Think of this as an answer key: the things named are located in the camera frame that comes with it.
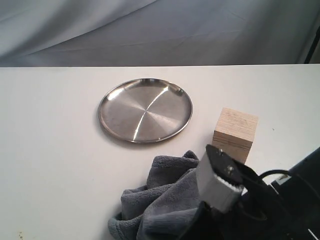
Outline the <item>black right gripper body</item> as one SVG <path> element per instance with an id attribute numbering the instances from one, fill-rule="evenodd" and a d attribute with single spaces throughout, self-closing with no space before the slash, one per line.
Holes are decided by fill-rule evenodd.
<path id="1" fill-rule="evenodd" d="M 224 240 L 293 240 L 283 199 L 251 168 L 210 144 L 196 168 L 200 202 L 206 202 Z"/>

